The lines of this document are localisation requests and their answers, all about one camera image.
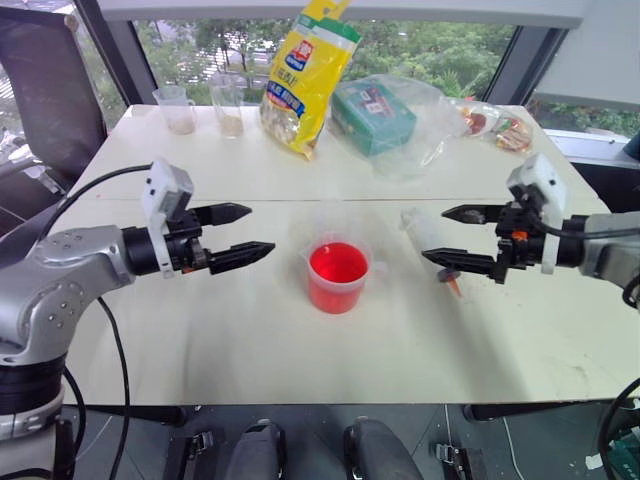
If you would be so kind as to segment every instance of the office chair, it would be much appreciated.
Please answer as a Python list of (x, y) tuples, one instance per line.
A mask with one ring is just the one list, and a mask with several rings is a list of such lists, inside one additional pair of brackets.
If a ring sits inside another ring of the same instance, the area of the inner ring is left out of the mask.
[[(75, 26), (72, 16), (0, 7), (0, 63), (11, 82), (25, 139), (65, 190), (107, 136), (76, 44)], [(0, 166), (0, 236), (16, 221), (60, 200), (20, 170)]]

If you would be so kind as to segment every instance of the tree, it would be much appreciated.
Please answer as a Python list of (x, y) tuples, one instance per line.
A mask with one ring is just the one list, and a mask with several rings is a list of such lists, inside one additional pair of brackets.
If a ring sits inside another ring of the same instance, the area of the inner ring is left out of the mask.
[(422, 80), (446, 95), (481, 97), (513, 27), (463, 23), (352, 22), (362, 34), (346, 79), (393, 73)]
[[(344, 79), (374, 73), (415, 78), (454, 97), (482, 98), (514, 27), (424, 21), (350, 22), (362, 35)], [(290, 29), (289, 20), (139, 21), (140, 42), (159, 85), (179, 84), (197, 104), (210, 104), (207, 79), (212, 70), (234, 71), (246, 78), (245, 99), (257, 103), (272, 56)], [(123, 104), (89, 37), (82, 50), (108, 122), (119, 118)], [(545, 127), (609, 129), (627, 136), (640, 129), (640, 114), (613, 109), (545, 103), (528, 108)]]

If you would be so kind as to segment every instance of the red measuring cup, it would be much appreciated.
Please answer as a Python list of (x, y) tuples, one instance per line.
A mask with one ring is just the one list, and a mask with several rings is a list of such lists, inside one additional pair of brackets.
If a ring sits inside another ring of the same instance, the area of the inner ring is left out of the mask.
[(328, 240), (309, 249), (307, 265), (311, 302), (324, 312), (344, 313), (358, 303), (371, 251), (359, 243)]

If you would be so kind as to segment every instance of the red liquid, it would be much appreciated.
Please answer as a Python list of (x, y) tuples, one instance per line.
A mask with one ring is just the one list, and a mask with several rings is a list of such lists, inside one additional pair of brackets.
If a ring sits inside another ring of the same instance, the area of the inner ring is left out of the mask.
[[(328, 243), (317, 248), (309, 259), (311, 268), (325, 280), (350, 283), (362, 278), (369, 269), (367, 259), (356, 247), (347, 243)], [(362, 286), (346, 293), (336, 293), (309, 279), (311, 301), (328, 313), (344, 313), (358, 302)]]

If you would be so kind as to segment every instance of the food package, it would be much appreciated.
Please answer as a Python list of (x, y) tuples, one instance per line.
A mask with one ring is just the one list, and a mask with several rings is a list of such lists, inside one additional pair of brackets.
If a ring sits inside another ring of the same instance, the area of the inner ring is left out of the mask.
[(465, 119), (469, 127), (467, 135), (493, 142), (510, 152), (531, 151), (533, 130), (517, 115), (484, 102), (459, 98), (450, 101)]
[(331, 97), (331, 116), (366, 156), (409, 141), (416, 116), (377, 82), (346, 82)]
[(338, 21), (350, 0), (311, 0), (276, 54), (260, 118), (267, 132), (311, 158), (329, 97), (360, 35)]
[(468, 130), (440, 90), (389, 74), (338, 85), (331, 117), (344, 148), (355, 147), (377, 173), (398, 181), (426, 175), (448, 140)]

